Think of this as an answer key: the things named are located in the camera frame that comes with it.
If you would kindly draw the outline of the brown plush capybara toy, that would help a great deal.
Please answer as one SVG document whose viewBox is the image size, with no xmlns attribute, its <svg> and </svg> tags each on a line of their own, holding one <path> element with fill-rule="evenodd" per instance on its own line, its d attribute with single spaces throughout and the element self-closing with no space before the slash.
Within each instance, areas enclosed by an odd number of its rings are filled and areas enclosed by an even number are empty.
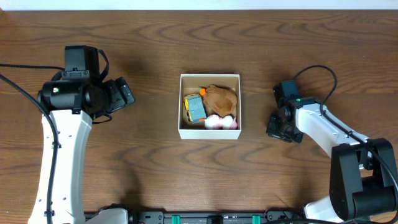
<svg viewBox="0 0 398 224">
<path fill-rule="evenodd" d="M 220 117 L 231 115 L 236 109 L 237 96 L 230 90 L 210 85 L 200 89 L 203 104 Z"/>
</svg>

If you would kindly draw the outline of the pink white duck toy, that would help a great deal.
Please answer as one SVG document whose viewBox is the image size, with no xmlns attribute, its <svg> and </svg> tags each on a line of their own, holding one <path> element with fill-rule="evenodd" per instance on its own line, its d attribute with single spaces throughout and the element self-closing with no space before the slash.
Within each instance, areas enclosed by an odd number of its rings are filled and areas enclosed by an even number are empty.
<svg viewBox="0 0 398 224">
<path fill-rule="evenodd" d="M 238 128 L 236 118 L 231 115 L 220 117 L 217 114 L 212 114 L 205 119 L 206 129 L 223 129 L 223 130 L 235 130 Z"/>
</svg>

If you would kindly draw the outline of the yellow grey toy truck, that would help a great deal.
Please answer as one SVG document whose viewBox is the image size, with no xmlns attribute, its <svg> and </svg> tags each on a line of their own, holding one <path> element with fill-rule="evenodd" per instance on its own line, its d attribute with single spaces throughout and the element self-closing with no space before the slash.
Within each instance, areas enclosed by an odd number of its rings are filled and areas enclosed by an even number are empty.
<svg viewBox="0 0 398 224">
<path fill-rule="evenodd" d="M 206 120 L 206 111 L 201 96 L 196 94 L 184 97 L 184 107 L 187 111 L 188 121 L 191 123 L 199 123 Z"/>
</svg>

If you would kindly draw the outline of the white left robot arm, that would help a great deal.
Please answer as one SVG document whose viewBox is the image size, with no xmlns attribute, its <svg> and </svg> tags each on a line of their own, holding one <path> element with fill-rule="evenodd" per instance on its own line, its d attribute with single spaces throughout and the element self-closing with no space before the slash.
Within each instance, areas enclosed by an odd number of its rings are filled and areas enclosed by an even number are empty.
<svg viewBox="0 0 398 224">
<path fill-rule="evenodd" d="M 125 207 L 85 215 L 82 197 L 85 149 L 93 120 L 134 102 L 125 79 L 106 82 L 47 82 L 39 98 L 49 112 L 42 117 L 44 150 L 37 198 L 29 223 L 129 223 Z"/>
</svg>

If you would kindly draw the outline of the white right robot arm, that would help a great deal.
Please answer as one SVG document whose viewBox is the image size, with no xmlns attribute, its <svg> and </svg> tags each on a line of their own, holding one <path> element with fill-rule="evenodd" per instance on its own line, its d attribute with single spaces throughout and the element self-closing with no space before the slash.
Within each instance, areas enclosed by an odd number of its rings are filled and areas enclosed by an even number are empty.
<svg viewBox="0 0 398 224">
<path fill-rule="evenodd" d="M 285 142 L 312 138 L 330 157 L 329 195 L 303 208 L 301 223 L 369 223 L 397 211 L 397 167 L 392 144 L 349 128 L 314 97 L 276 98 L 267 134 Z"/>
</svg>

